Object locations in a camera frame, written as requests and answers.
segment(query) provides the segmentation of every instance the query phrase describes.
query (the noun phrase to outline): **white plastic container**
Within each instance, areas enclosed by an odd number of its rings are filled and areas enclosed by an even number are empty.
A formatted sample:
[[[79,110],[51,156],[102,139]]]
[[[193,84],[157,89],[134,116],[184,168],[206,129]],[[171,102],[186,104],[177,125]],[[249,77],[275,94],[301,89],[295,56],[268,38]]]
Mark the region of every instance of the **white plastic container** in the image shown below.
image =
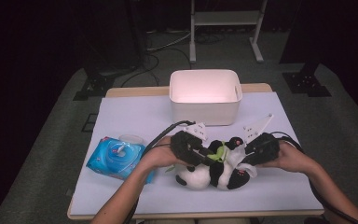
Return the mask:
[[[242,99],[238,76],[231,70],[183,70],[172,73],[170,99],[173,121],[229,125]]]

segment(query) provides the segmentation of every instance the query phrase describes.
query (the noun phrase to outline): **white tabletop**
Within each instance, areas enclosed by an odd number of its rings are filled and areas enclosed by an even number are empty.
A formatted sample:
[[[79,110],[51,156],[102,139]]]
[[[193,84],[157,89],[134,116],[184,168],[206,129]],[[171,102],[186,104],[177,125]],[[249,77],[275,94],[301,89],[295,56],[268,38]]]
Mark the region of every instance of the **white tabletop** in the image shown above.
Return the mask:
[[[269,113],[274,119],[266,133],[284,132],[297,140],[276,92],[255,92],[243,94],[234,124],[207,127],[209,138],[203,145],[207,147],[213,140],[241,137],[244,126]],[[122,180],[99,175],[85,166],[101,138],[134,134],[142,137],[147,145],[172,123],[169,96],[103,98],[68,216],[94,216],[122,183]],[[182,128],[177,127],[171,134]],[[258,176],[245,186],[223,191],[212,186],[204,190],[185,188],[176,183],[174,172],[165,173],[166,170],[158,169],[153,182],[145,186],[136,217],[197,217],[198,213],[211,214],[210,217],[225,213],[235,214],[233,216],[315,215],[323,211],[303,174],[260,168]]]

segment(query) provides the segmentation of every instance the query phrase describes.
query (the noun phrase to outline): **panda plush toy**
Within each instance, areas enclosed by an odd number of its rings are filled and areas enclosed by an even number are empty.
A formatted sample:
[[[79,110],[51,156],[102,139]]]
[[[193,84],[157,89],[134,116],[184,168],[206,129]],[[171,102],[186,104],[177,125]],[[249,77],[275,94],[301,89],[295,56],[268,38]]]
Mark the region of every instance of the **panda plush toy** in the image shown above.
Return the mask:
[[[218,189],[237,189],[245,185],[250,177],[256,177],[254,166],[242,163],[246,157],[243,140],[232,137],[228,142],[214,140],[207,149],[212,164],[196,166],[175,165],[176,181],[190,189],[205,189],[209,185]]]

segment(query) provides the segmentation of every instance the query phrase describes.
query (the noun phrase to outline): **blue wipes package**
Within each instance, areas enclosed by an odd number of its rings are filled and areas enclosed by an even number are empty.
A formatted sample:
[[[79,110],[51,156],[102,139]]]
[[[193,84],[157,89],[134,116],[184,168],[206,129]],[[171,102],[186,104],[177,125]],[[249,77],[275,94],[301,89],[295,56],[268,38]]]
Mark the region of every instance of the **blue wipes package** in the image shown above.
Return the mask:
[[[98,174],[125,180],[141,159],[145,146],[123,142],[111,137],[101,139],[86,166]],[[154,172],[146,179],[150,183]]]

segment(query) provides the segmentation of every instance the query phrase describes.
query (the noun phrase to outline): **gray carpet floor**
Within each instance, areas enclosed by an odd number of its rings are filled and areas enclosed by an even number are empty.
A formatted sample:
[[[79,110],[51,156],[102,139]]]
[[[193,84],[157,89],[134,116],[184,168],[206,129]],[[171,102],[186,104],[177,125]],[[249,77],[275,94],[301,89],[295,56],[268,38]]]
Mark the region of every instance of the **gray carpet floor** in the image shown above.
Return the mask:
[[[262,32],[258,45],[265,61],[257,63],[250,47],[250,33],[216,35],[213,44],[197,45],[197,63],[192,69],[224,68],[235,71],[241,83],[268,83],[280,97],[283,108],[306,152],[324,166],[337,184],[358,205],[358,106],[338,77],[322,64],[315,75],[332,94],[308,97],[292,94],[282,73],[298,71],[302,64],[279,64],[288,33]],[[178,35],[152,34],[150,48],[170,43]],[[173,47],[188,55],[188,42]],[[170,74],[190,69],[177,50],[153,53],[158,66],[126,82],[125,87],[169,85]],[[156,64],[145,57],[145,67]],[[114,87],[136,72],[117,78]],[[89,114],[98,113],[101,97],[73,101],[87,75],[80,69],[68,82],[36,139],[9,194],[0,207],[0,223],[89,223],[75,221],[66,212],[87,152],[92,133],[82,132]],[[304,217],[261,217],[263,223],[302,223]]]

